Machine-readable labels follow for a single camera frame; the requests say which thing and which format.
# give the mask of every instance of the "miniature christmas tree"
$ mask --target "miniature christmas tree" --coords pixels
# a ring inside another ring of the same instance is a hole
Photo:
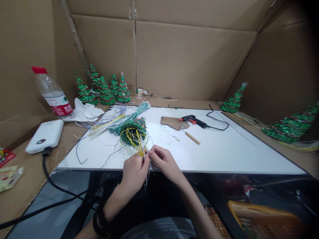
[[[112,105],[116,102],[116,99],[111,92],[108,84],[105,82],[103,76],[101,76],[101,85],[100,85],[100,101],[102,105]]]
[[[318,104],[308,107],[300,113],[286,116],[283,120],[262,129],[262,132],[272,138],[286,143],[294,143],[311,127],[319,112]]]
[[[92,89],[94,92],[100,92],[100,75],[94,68],[94,66],[90,65],[90,73],[92,78]]]
[[[81,80],[80,77],[76,77],[76,84],[79,90],[79,100],[85,105],[86,103],[97,105],[99,102],[96,97],[90,92],[86,84]]]
[[[117,95],[119,94],[119,86],[116,80],[115,75],[113,74],[112,80],[111,80],[111,91],[113,95],[115,96],[115,99],[117,99]]]
[[[232,97],[228,98],[228,100],[226,100],[219,108],[222,111],[227,111],[229,113],[236,113],[239,110],[240,101],[241,101],[241,98],[243,97],[243,91],[246,85],[248,84],[243,83],[241,88],[239,88],[239,90],[237,90]]]
[[[119,102],[129,102],[129,101],[131,101],[130,92],[129,92],[129,89],[128,89],[127,84],[125,82],[125,79],[124,79],[124,76],[123,76],[123,72],[122,72],[120,88],[119,88],[119,94],[118,94],[117,100]]]
[[[127,129],[130,130],[130,134],[126,134],[124,132]],[[138,145],[139,142],[137,141],[137,136],[133,139],[131,138],[130,140],[131,135],[137,134],[136,131],[140,134],[140,139],[144,140],[146,135],[146,123],[143,117],[136,118],[135,120],[129,120],[121,126],[120,128],[121,140],[128,143],[129,145],[132,145],[132,142],[131,142],[132,140],[135,145]]]

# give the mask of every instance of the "black wristband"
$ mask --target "black wristband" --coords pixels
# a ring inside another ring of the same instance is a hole
[[[103,208],[98,208],[97,211],[94,213],[93,216],[93,228],[94,231],[101,237],[106,237],[109,233],[108,231],[108,221],[106,220],[104,213],[103,213]]]

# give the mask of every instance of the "white power bank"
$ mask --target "white power bank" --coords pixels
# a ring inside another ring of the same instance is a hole
[[[61,119],[42,123],[28,144],[26,152],[35,154],[42,152],[46,147],[56,147],[59,144],[63,124]]]

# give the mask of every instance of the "left hand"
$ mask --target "left hand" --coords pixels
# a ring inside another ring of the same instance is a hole
[[[124,161],[123,178],[119,185],[123,194],[128,200],[141,189],[147,173],[149,171],[150,158],[145,157],[143,162],[142,156],[134,154],[132,157]]]

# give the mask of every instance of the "red bottle cap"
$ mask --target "red bottle cap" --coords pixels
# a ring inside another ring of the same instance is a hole
[[[35,74],[47,74],[47,70],[44,67],[32,66],[31,67]]]

